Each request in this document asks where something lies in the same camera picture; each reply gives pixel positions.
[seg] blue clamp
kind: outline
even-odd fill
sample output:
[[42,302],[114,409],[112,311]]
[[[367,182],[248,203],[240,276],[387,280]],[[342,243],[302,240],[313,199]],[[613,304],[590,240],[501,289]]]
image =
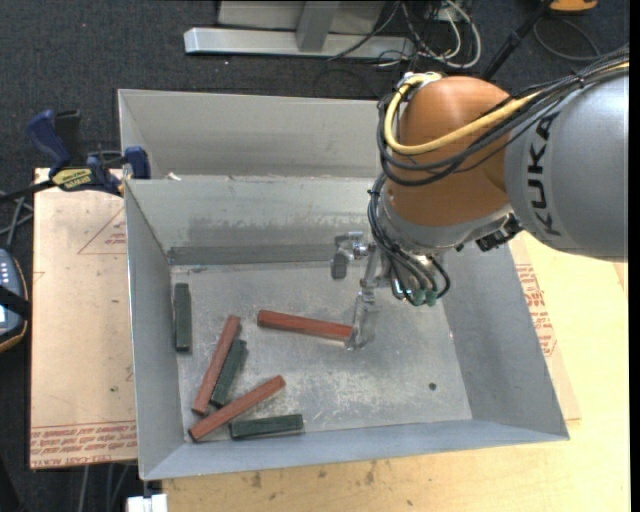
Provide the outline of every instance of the blue clamp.
[[73,165],[71,153],[65,141],[56,133],[55,116],[52,110],[37,114],[27,124],[26,134],[31,142],[53,160],[49,170],[49,181],[67,192],[78,190],[100,190],[122,195],[122,180],[109,171],[105,163],[128,164],[127,177],[149,179],[151,170],[146,152],[140,146],[125,149],[124,156],[115,161],[103,162],[96,156],[86,158],[85,165]]

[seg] yellow label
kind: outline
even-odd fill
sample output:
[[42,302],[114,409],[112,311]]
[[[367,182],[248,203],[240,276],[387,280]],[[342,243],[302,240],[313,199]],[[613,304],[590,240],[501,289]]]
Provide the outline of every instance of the yellow label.
[[61,169],[51,178],[51,181],[58,186],[64,186],[66,189],[77,187],[78,185],[91,182],[91,169],[86,167]]

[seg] black device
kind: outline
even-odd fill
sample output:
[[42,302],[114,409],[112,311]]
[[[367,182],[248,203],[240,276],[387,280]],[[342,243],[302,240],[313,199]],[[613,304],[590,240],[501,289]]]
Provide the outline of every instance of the black device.
[[27,329],[30,304],[20,266],[0,249],[0,352],[18,343]]

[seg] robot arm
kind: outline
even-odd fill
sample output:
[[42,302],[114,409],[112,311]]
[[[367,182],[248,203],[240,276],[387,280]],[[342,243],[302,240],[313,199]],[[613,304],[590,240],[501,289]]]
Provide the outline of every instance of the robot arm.
[[525,229],[558,250],[625,260],[628,73],[626,48],[514,98],[472,77],[405,76],[380,104],[384,173],[368,217],[381,272],[363,280],[351,346],[372,332],[358,318],[375,310],[374,287],[433,305],[455,279],[442,255],[465,243],[489,250]]

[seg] cardboard sheet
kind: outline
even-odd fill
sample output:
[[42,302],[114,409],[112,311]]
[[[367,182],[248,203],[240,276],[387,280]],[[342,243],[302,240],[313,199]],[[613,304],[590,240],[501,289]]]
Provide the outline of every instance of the cardboard sheet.
[[123,200],[38,193],[33,268],[30,467],[135,459]]

